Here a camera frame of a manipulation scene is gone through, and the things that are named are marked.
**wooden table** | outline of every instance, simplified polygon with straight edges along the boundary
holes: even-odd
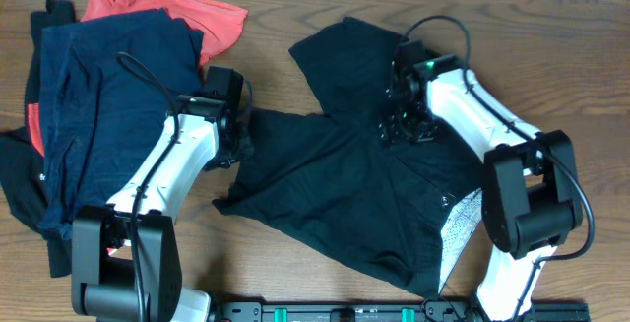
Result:
[[[0,129],[23,124],[31,63],[29,13],[44,0],[0,0]],[[88,0],[73,0],[78,15]],[[545,267],[535,298],[583,299],[596,321],[624,321],[630,307],[630,0],[221,0],[250,11],[245,33],[216,64],[254,85],[254,105],[321,111],[287,50],[321,28],[355,16],[403,31],[432,14],[465,21],[472,68],[508,108],[573,140],[580,179],[598,220],[585,257]],[[460,33],[435,23],[416,32],[442,52],[463,52]],[[211,204],[236,168],[199,175],[176,226],[184,281],[221,296],[267,301],[417,301],[419,297],[328,259],[258,222],[224,217]],[[584,227],[560,252],[581,246]],[[490,242],[480,226],[445,294],[468,296],[483,278]],[[2,320],[86,320],[70,306],[70,279],[48,277],[44,241],[0,199]]]

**navy blue clothing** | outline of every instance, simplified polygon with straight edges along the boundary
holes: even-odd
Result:
[[[438,293],[451,208],[480,185],[457,133],[384,146],[378,128],[401,36],[354,18],[292,47],[326,116],[253,111],[225,215],[259,220],[326,256],[425,297]]]
[[[202,88],[202,37],[164,10],[43,31],[39,117],[49,200],[40,223],[44,236],[71,239],[79,209],[104,205],[161,134],[166,99],[126,71],[116,54],[131,54],[171,90],[193,94]]]

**pile of clothes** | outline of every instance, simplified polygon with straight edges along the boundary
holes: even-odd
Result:
[[[246,16],[213,0],[90,0],[80,22],[71,2],[48,0],[31,14],[26,126],[0,135],[0,181],[11,213],[47,241],[51,277],[71,273],[78,210],[105,205],[162,131],[166,100],[116,54],[134,56],[174,96],[192,95],[202,88],[201,65],[237,42]],[[254,156],[214,204],[435,297],[444,281],[441,230],[454,208],[475,200],[481,163],[448,130],[418,144],[380,140],[399,41],[345,18],[292,47],[323,115],[253,110]]]

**red clothing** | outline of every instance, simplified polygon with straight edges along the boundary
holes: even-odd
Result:
[[[39,129],[39,103],[27,104],[27,113],[31,143],[43,156],[43,141],[41,141],[41,130]]]
[[[234,45],[247,17],[247,10],[213,0],[90,0],[81,20],[157,8],[204,33],[200,66]]]

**black shirt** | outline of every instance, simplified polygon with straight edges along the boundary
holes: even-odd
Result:
[[[383,144],[379,114],[399,40],[345,18],[296,44],[289,52],[325,115],[252,112],[255,155],[215,204],[435,297],[440,229],[452,206],[479,187],[481,163],[450,129],[439,141]]]
[[[31,37],[34,52],[24,95],[24,118],[27,127],[0,134],[0,184],[11,214],[24,225],[40,233],[39,222],[48,208],[43,182],[43,157],[32,145],[29,134],[28,105],[39,102],[41,78],[41,34],[50,26],[75,22],[70,1],[46,0],[46,10],[31,13]],[[71,244],[58,238],[47,239],[50,277],[70,274]]]

